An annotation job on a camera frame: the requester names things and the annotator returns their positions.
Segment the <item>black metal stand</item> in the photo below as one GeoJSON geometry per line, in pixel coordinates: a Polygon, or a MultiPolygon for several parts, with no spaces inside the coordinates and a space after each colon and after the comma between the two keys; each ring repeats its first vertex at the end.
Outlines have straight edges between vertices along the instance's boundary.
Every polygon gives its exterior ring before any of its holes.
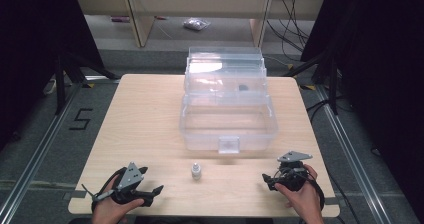
{"type": "Polygon", "coordinates": [[[72,83],[83,84],[87,81],[87,78],[81,71],[81,68],[88,67],[89,69],[102,74],[109,80],[120,79],[119,75],[106,70],[102,61],[92,62],[82,56],[67,51],[62,52],[57,56],[54,67],[56,78],[57,114],[64,109],[66,104],[64,74],[67,74],[72,83]]]}
{"type": "Polygon", "coordinates": [[[316,69],[311,77],[314,84],[323,84],[325,81],[329,87],[329,105],[330,109],[335,115],[338,114],[336,105],[336,91],[337,91],[337,64],[330,51],[323,51],[316,57],[311,58],[302,65],[287,73],[283,74],[283,77],[294,77],[295,75],[311,68],[316,65],[316,69]]]}

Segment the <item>beige wooden shelf unit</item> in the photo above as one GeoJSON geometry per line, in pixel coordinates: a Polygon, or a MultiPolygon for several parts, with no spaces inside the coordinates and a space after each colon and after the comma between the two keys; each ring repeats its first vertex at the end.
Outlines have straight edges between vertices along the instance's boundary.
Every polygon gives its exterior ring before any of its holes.
{"type": "Polygon", "coordinates": [[[146,45],[156,16],[241,18],[262,45],[267,19],[314,21],[324,0],[78,0],[85,15],[127,16],[136,45],[146,45]]]}

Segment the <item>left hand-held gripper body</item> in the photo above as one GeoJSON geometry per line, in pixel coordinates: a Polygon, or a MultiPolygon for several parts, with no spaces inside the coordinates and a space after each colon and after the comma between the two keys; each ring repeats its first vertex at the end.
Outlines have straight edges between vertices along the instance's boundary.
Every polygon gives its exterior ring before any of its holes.
{"type": "Polygon", "coordinates": [[[118,204],[127,204],[136,199],[143,199],[143,206],[151,206],[154,196],[150,196],[149,192],[137,191],[138,185],[144,179],[134,162],[124,168],[124,172],[120,174],[114,181],[112,189],[112,199],[118,204]]]}

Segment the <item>clear plastic bag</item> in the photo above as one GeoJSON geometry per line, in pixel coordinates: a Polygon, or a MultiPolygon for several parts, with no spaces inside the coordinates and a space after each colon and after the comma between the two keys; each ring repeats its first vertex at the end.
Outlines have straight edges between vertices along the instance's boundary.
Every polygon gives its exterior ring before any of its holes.
{"type": "Polygon", "coordinates": [[[190,17],[183,22],[183,27],[193,31],[201,31],[209,27],[211,23],[201,18],[190,17]]]}

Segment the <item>person's right hand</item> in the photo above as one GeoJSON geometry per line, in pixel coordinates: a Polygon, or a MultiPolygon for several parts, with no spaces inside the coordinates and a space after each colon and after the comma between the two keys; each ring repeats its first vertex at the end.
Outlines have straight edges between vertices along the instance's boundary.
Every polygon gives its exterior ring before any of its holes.
{"type": "Polygon", "coordinates": [[[303,187],[297,192],[290,191],[279,183],[276,183],[274,187],[286,197],[285,207],[293,208],[306,224],[324,224],[320,196],[310,182],[305,182],[303,187]]]}

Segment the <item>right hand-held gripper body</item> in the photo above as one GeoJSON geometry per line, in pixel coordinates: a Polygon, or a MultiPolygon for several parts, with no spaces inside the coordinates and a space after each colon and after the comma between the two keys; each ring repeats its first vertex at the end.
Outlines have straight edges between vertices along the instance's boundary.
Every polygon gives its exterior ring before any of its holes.
{"type": "Polygon", "coordinates": [[[308,179],[309,171],[303,160],[311,159],[311,154],[289,151],[277,158],[280,163],[278,172],[274,175],[274,182],[284,185],[290,191],[300,190],[308,179]]]}

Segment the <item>clear plastic storage box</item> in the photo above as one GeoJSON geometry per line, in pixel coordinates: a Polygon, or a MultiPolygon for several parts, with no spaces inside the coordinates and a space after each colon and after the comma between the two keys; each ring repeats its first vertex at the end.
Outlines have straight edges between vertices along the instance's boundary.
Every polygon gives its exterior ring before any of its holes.
{"type": "Polygon", "coordinates": [[[189,150],[267,149],[279,128],[261,50],[191,47],[179,129],[189,150]]]}

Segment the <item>aluminium floor rail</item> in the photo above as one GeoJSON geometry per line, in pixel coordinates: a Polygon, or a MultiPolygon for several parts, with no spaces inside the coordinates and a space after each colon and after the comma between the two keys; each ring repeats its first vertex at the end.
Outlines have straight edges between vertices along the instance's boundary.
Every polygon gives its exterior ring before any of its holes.
{"type": "Polygon", "coordinates": [[[0,224],[71,224],[89,219],[68,210],[78,180],[118,86],[91,77],[65,83],[66,104],[56,113],[48,84],[24,126],[0,152],[0,224]]]}
{"type": "MultiPolygon", "coordinates": [[[[317,95],[321,101],[330,101],[329,94],[321,85],[317,86],[317,95]]],[[[336,104],[331,104],[329,102],[324,110],[376,223],[392,224],[392,220],[388,215],[388,212],[381,198],[379,197],[376,188],[372,184],[368,174],[366,173],[366,170],[364,169],[364,166],[359,160],[359,157],[347,135],[347,132],[345,131],[345,128],[340,121],[339,116],[335,113],[336,104]]]]}

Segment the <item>person's left hand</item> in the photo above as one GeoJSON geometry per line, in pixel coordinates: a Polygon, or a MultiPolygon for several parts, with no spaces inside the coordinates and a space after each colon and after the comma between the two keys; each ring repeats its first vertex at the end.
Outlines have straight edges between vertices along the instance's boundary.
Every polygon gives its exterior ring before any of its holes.
{"type": "Polygon", "coordinates": [[[143,199],[136,199],[127,204],[118,204],[111,197],[100,201],[92,214],[92,224],[127,224],[126,214],[144,203],[143,199]]]}

